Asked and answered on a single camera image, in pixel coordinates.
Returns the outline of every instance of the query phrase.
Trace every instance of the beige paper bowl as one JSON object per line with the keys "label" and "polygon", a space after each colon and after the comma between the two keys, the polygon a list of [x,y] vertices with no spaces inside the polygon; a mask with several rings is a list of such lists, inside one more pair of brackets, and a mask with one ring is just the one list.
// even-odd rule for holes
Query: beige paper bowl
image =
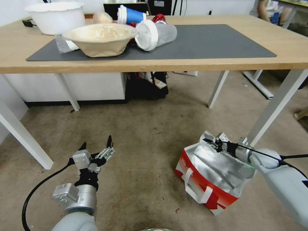
{"label": "beige paper bowl", "polygon": [[75,43],[87,56],[109,57],[124,52],[136,29],[117,23],[92,24],[66,31],[64,39]]}

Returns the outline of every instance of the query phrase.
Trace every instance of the blue paper cup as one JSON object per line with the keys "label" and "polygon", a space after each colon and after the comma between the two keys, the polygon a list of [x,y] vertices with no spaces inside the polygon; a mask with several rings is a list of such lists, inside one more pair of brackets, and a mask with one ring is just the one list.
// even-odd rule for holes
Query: blue paper cup
{"label": "blue paper cup", "polygon": [[126,8],[123,5],[118,9],[118,23],[120,24],[139,23],[146,19],[147,15],[143,12]]}

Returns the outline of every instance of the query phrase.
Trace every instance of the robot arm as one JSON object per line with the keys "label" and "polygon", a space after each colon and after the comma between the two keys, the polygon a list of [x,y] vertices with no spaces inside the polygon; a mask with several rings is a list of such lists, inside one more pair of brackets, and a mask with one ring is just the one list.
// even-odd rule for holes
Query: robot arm
{"label": "robot arm", "polygon": [[80,171],[80,178],[75,183],[58,185],[52,198],[59,200],[65,206],[66,216],[63,217],[53,231],[97,231],[95,225],[96,191],[98,190],[98,173],[100,167],[114,154],[114,148],[109,136],[107,147],[100,153],[90,154],[84,144],[72,158]]}
{"label": "robot arm", "polygon": [[205,137],[217,152],[224,151],[257,169],[292,216],[308,228],[308,179],[299,170],[281,165],[281,156],[275,151],[254,150],[246,138],[231,143],[224,133],[216,138],[206,133]]}
{"label": "robot arm", "polygon": [[251,165],[264,177],[286,209],[304,227],[308,228],[308,180],[295,168],[287,165],[273,169],[264,166],[255,152],[250,156]]}

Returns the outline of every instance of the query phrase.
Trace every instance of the person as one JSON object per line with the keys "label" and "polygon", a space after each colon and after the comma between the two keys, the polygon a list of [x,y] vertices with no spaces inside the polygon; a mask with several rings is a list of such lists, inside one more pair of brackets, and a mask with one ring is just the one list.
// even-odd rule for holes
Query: person
{"label": "person", "polygon": [[275,13],[279,13],[279,25],[286,21],[291,9],[279,6],[278,2],[271,0],[256,0],[250,11],[250,15],[259,17],[267,22],[271,22]]}

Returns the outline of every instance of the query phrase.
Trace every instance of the red and white bag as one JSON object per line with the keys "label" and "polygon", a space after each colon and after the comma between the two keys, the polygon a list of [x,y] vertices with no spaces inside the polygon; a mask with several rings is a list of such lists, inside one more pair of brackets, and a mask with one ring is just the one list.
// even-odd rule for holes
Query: red and white bag
{"label": "red and white bag", "polygon": [[255,169],[227,153],[217,153],[203,141],[184,148],[175,173],[184,181],[186,192],[214,215],[235,202]]}

